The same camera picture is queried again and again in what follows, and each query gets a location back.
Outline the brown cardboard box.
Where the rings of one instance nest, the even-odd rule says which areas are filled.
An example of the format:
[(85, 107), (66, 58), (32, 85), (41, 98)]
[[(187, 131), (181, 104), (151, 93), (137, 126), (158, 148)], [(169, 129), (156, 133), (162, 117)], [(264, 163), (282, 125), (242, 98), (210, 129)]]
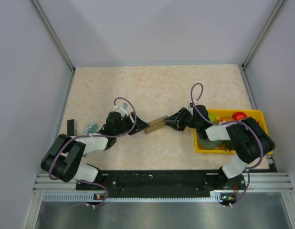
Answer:
[(148, 134), (151, 134), (161, 128), (164, 128), (166, 126), (165, 122), (164, 122), (164, 119), (168, 118), (167, 115), (165, 116), (162, 116), (158, 119), (155, 119), (151, 122), (149, 122), (149, 127), (145, 129), (145, 134), (148, 135)]

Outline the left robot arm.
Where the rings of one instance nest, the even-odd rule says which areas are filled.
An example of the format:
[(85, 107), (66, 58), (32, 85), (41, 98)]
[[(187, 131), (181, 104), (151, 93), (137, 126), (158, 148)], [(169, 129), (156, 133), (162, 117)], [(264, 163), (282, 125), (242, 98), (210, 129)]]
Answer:
[(81, 163), (83, 155), (110, 149), (118, 137), (133, 135), (149, 127), (149, 124), (131, 114), (110, 112), (102, 128), (89, 135), (68, 136), (60, 134), (41, 162), (41, 169), (51, 179), (63, 182), (84, 180), (92, 189), (102, 186), (103, 178), (98, 168)]

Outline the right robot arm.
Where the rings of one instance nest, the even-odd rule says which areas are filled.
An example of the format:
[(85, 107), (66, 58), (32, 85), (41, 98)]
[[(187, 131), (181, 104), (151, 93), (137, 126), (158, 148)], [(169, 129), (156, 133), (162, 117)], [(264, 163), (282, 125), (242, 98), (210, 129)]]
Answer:
[(214, 177), (206, 176), (205, 187), (209, 190), (230, 188), (250, 163), (262, 159), (275, 149), (275, 142), (252, 117), (240, 121), (222, 121), (215, 123), (203, 105), (190, 105), (164, 119), (165, 125), (182, 132), (185, 128), (196, 131), (200, 145), (228, 143), (228, 149), (235, 150), (235, 155), (219, 168)]

